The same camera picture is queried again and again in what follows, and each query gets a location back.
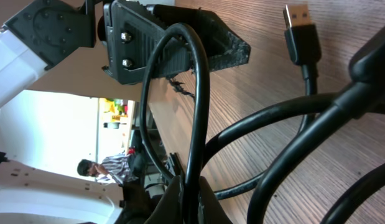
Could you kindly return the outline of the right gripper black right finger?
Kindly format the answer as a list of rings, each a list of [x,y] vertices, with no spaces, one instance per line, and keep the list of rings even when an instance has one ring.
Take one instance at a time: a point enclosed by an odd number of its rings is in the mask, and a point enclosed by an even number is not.
[[[206,178],[201,176],[198,183],[200,188],[197,196],[198,207],[192,209],[195,212],[196,223],[232,224]],[[165,194],[145,224],[186,223],[183,219],[185,206],[182,204],[182,194],[182,180],[178,175],[171,180]]]

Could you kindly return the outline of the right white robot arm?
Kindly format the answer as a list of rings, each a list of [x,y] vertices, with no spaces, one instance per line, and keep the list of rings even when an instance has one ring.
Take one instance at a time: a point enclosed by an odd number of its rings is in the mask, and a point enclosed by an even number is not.
[[[227,220],[200,175],[209,147],[236,139],[234,130],[206,140],[210,73],[248,62],[251,48],[214,12],[136,1],[73,7],[34,1],[0,29],[0,213],[26,213],[95,223],[205,223]],[[99,85],[76,101],[30,86],[80,48],[96,41],[108,52],[105,74],[142,85],[144,153],[167,181],[155,208],[140,185],[101,184],[75,174],[77,156],[92,151]],[[150,82],[193,70],[192,138],[186,174],[172,174],[152,147],[146,126]]]

